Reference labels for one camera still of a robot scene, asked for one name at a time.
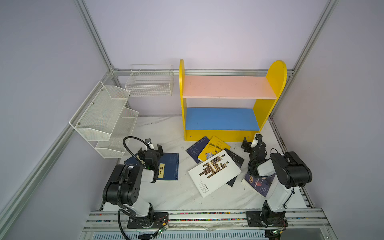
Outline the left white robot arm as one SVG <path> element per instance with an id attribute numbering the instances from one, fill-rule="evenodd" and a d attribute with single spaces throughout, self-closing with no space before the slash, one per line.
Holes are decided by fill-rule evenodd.
<path id="1" fill-rule="evenodd" d="M 146 148 L 135 155 L 127 145 L 127 140 L 134 139 Z M 164 155 L 163 147 L 155 148 L 151 139 L 142 140 L 134 136 L 123 139 L 124 148 L 137 161 L 135 164 L 116 165 L 104 190 L 103 202 L 117 205 L 120 211 L 148 228 L 154 222 L 154 209 L 151 203 L 140 197 L 141 183 L 155 183 L 160 173 L 160 158 Z"/>

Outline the navy book under left arm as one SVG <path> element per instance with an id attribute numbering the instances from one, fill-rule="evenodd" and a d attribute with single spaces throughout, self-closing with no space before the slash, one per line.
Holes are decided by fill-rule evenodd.
<path id="1" fill-rule="evenodd" d="M 127 160 L 124 161 L 125 165 L 141 165 L 143 166 L 143 162 L 140 160 L 138 154 L 136 154 L 134 157 L 130 157 Z"/>

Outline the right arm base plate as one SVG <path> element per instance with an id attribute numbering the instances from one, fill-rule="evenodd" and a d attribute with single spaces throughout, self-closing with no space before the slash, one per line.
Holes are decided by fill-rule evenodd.
<path id="1" fill-rule="evenodd" d="M 249 227 L 286 227 L 288 222 L 285 213 L 247 211 L 246 219 Z"/>

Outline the white book brown bars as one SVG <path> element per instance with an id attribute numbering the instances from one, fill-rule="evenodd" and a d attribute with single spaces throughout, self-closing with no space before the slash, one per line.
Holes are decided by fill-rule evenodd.
<path id="1" fill-rule="evenodd" d="M 217 153 L 188 171 L 203 198 L 221 188 L 240 173 L 241 168 L 238 167 L 226 150 Z"/>

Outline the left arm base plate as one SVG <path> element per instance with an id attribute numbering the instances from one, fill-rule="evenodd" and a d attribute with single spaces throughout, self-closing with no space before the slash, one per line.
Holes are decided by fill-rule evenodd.
<path id="1" fill-rule="evenodd" d="M 169 213 L 155 212 L 153 217 L 129 218 L 128 229 L 160 229 L 169 221 Z"/>

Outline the black wolf book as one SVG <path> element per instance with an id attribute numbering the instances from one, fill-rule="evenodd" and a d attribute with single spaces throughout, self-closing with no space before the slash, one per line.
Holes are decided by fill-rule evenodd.
<path id="1" fill-rule="evenodd" d="M 241 168 L 242 165 L 243 165 L 243 162 L 244 162 L 244 159 L 241 158 L 240 156 L 238 156 L 237 154 L 233 153 L 232 151 L 230 151 L 229 149 L 225 149 L 226 153 L 231 157 L 231 159 L 235 162 L 235 164 Z M 237 177 L 234 177 L 233 179 L 231 179 L 230 181 L 227 182 L 227 185 L 229 185 L 230 187 L 233 187 L 234 186 L 234 183 L 236 181 L 236 178 Z"/>

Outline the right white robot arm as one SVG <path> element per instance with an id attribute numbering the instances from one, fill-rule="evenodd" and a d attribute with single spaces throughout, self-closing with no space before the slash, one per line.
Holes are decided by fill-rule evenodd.
<path id="1" fill-rule="evenodd" d="M 247 211 L 250 227 L 285 227 L 288 203 L 300 188 L 311 182 L 313 175 L 295 152 L 279 153 L 272 149 L 267 155 L 267 145 L 261 134 L 254 140 L 244 139 L 241 148 L 249 153 L 247 173 L 242 184 L 265 200 L 260 211 Z"/>

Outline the yellow cartoon book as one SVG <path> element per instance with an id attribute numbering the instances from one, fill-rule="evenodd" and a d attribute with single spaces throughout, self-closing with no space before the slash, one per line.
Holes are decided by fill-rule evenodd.
<path id="1" fill-rule="evenodd" d="M 217 137 L 212 137 L 208 144 L 203 148 L 202 152 L 199 154 L 198 160 L 205 162 L 224 149 L 230 150 L 231 146 Z"/>

